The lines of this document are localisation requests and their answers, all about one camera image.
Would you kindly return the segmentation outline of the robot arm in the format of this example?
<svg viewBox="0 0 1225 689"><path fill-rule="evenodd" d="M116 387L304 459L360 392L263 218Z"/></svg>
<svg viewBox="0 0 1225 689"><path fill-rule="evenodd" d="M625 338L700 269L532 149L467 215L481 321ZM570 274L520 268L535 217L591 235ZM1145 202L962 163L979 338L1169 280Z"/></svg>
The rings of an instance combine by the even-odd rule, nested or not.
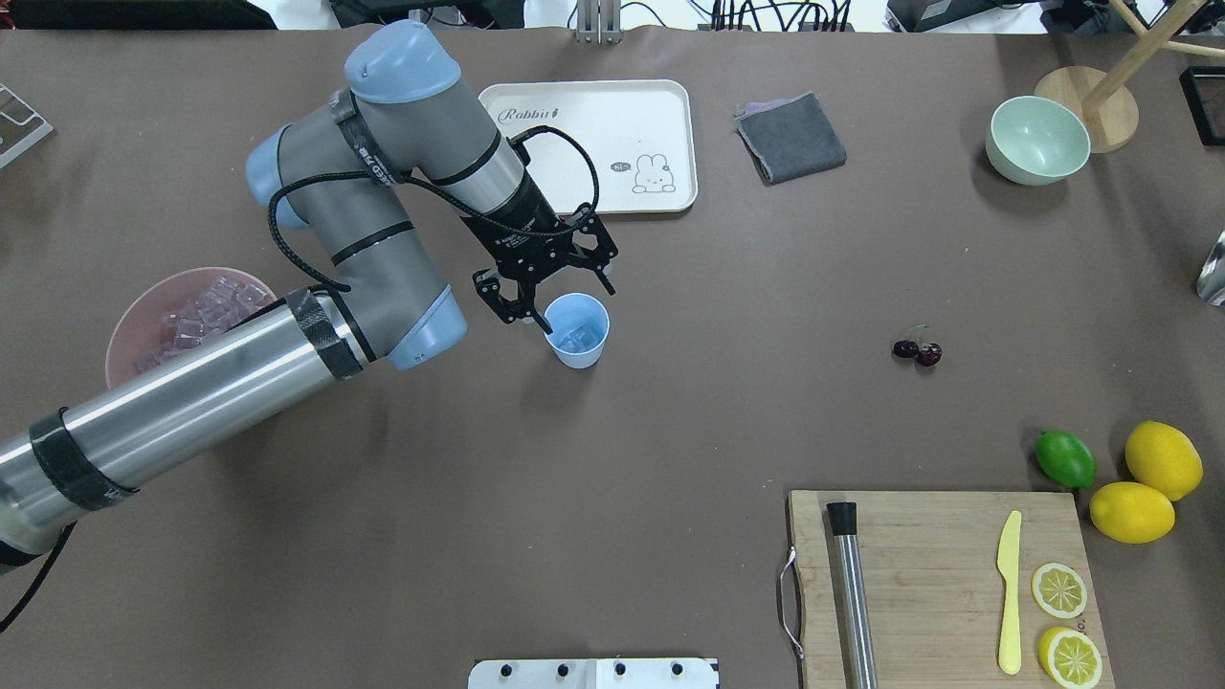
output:
<svg viewBox="0 0 1225 689"><path fill-rule="evenodd" d="M399 196L432 192L459 215L491 266L474 292L502 322L551 330L537 291L573 268L609 294L617 245L598 215L600 185L570 215L529 169L526 141L575 145L537 123L507 136L459 63L417 18L368 36L341 88L247 157L271 238L307 282L165 365L61 409L2 441L2 570L56 548L65 528L115 508L167 471L303 398L386 363L407 370L468 330Z"/></svg>

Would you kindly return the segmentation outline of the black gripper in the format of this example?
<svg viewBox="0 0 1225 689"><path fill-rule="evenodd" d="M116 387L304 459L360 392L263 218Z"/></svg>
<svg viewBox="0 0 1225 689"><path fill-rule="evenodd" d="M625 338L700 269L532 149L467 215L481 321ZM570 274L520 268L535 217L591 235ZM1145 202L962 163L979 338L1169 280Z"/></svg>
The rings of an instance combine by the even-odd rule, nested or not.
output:
<svg viewBox="0 0 1225 689"><path fill-rule="evenodd" d="M526 235L514 246L503 246L491 268L473 273L474 292L503 322L529 319L551 335L554 329L537 306L537 287L564 268L590 271L609 295L616 294L608 268L617 257L617 246L594 208L581 208L568 221L557 222L557 232Z"/></svg>

